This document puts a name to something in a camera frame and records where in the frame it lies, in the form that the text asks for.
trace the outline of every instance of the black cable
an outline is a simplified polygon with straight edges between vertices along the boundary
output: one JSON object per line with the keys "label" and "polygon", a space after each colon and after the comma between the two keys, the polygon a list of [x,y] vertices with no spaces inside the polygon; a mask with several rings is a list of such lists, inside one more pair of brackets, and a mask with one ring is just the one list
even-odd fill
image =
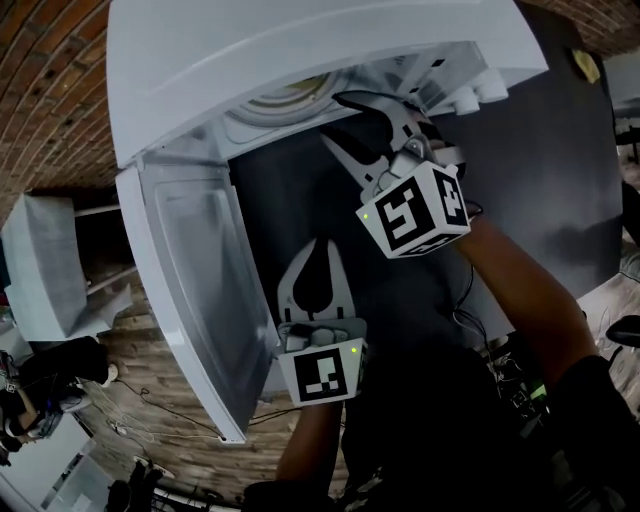
{"label": "black cable", "polygon": [[174,414],[176,416],[179,416],[180,418],[184,418],[185,420],[188,420],[192,423],[194,423],[195,425],[198,425],[199,427],[202,427],[204,429],[209,430],[210,432],[213,432],[214,434],[216,434],[217,436],[220,437],[220,439],[222,441],[225,441],[226,438],[220,433],[218,432],[215,428],[210,427],[209,425],[205,425],[204,423],[200,423],[199,421],[194,420],[193,418],[190,418],[189,416],[186,416],[185,414],[179,413],[179,412],[175,412],[172,411],[171,409],[166,408],[164,405],[160,405],[160,404],[156,404],[155,402],[151,402],[150,400],[147,400],[145,398],[145,395],[150,395],[151,392],[147,389],[147,388],[141,388],[140,392],[137,392],[135,389],[133,389],[129,384],[127,384],[125,381],[120,380],[120,379],[116,379],[113,382],[119,382],[120,384],[124,384],[127,388],[129,388],[129,390],[134,394],[139,396],[143,402],[153,406],[153,407],[157,407],[158,409],[162,409],[163,411],[168,412],[169,414]]}
{"label": "black cable", "polygon": [[462,306],[463,302],[465,300],[467,300],[467,297],[469,296],[469,292],[471,292],[471,287],[473,286],[473,276],[474,276],[474,274],[475,274],[475,272],[474,272],[474,269],[473,269],[473,265],[471,265],[471,275],[469,276],[469,282],[467,283],[467,288],[465,289],[464,293],[458,299],[458,302],[456,303],[456,306],[453,308],[453,312],[454,313],[458,309],[460,309],[460,306]]}
{"label": "black cable", "polygon": [[[480,212],[478,212],[478,214],[482,213],[482,207],[478,203],[474,203],[473,201],[467,201],[467,202],[475,204],[477,207],[479,207]],[[471,292],[471,287],[473,286],[475,269],[473,268],[473,265],[470,264],[469,266],[471,267],[471,272],[469,274],[469,281],[467,283],[467,287],[465,288],[464,293],[462,294],[462,296],[460,297],[460,299],[456,303],[455,307],[453,308],[452,316],[453,316],[453,319],[456,322],[459,322],[457,320],[456,316],[461,316],[463,319],[465,319],[467,322],[469,322],[469,324],[473,325],[473,327],[475,327],[475,329],[478,331],[478,334],[480,334],[480,336],[482,336],[482,342],[484,344],[485,350],[487,351],[487,355],[489,356],[489,362],[491,363],[491,369],[493,370],[494,375],[497,375],[496,363],[495,363],[495,360],[493,359],[493,353],[491,351],[491,347],[489,346],[489,341],[487,340],[487,331],[484,328],[482,320],[480,320],[475,315],[472,315],[468,311],[466,311],[464,309],[461,309],[462,304],[464,304],[464,302],[467,300],[467,297],[469,296],[469,293]]]}
{"label": "black cable", "polygon": [[260,421],[256,421],[255,423],[249,423],[250,427],[254,427],[256,425],[260,425],[260,423],[264,423],[265,421],[271,421],[271,420],[275,420],[276,418],[280,418],[281,416],[285,416],[286,414],[289,414],[290,412],[294,411],[295,409],[291,409],[288,411],[281,411],[279,413],[275,413],[274,416],[271,416],[270,418],[265,418],[263,420]]}
{"label": "black cable", "polygon": [[301,409],[301,407],[292,407],[291,409],[283,409],[281,411],[273,411],[273,412],[268,412],[266,414],[261,414],[260,416],[254,416],[253,418],[251,418],[251,421],[253,420],[259,420],[260,418],[265,418],[267,416],[272,416],[274,414],[278,414],[281,412],[293,412],[293,411],[299,411]]}

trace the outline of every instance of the person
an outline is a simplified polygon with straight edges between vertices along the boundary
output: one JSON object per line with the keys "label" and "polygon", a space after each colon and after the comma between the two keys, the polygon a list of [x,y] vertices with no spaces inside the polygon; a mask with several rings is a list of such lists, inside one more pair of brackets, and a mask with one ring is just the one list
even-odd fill
{"label": "person", "polygon": [[10,452],[37,439],[37,430],[50,433],[61,414],[58,404],[70,396],[78,402],[80,390],[70,387],[76,379],[105,385],[117,377],[104,346],[91,337],[70,340],[37,352],[18,367],[16,390],[0,391],[0,442]]}
{"label": "person", "polygon": [[[640,509],[640,426],[614,388],[573,297],[483,217],[454,242],[524,339],[548,393],[551,430],[589,489]],[[349,471],[327,492],[343,404],[304,407],[272,482],[245,490],[256,510],[559,510],[548,460],[511,428],[494,377],[470,349],[426,340],[368,365],[346,402]]]}

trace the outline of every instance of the brick wall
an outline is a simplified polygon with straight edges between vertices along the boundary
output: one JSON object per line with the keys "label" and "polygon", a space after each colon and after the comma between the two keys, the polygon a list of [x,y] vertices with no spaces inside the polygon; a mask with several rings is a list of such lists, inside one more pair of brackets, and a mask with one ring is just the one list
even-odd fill
{"label": "brick wall", "polygon": [[603,56],[640,46],[640,0],[525,0],[572,19],[586,45]]}
{"label": "brick wall", "polygon": [[[605,55],[640,45],[633,0],[529,1]],[[24,190],[113,184],[107,14],[103,0],[0,0],[0,222]]]}

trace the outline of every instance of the washing machine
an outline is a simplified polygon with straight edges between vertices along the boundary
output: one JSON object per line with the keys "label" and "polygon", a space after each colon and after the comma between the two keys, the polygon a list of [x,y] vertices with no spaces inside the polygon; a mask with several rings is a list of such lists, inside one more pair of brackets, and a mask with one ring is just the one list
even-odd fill
{"label": "washing machine", "polygon": [[246,440],[278,344],[228,162],[354,114],[337,92],[473,115],[545,70],[511,0],[111,3],[107,87],[127,235],[223,442]]}

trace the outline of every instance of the white plastic panel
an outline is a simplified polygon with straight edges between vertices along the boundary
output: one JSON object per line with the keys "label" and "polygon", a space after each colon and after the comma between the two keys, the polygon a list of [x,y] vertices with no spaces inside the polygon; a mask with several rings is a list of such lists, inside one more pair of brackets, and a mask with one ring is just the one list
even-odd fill
{"label": "white plastic panel", "polygon": [[437,43],[477,43],[507,87],[547,69],[512,0],[115,0],[108,31],[121,167],[261,94]]}
{"label": "white plastic panel", "polygon": [[185,377],[243,442],[277,333],[225,167],[147,165],[117,180],[134,258]]}

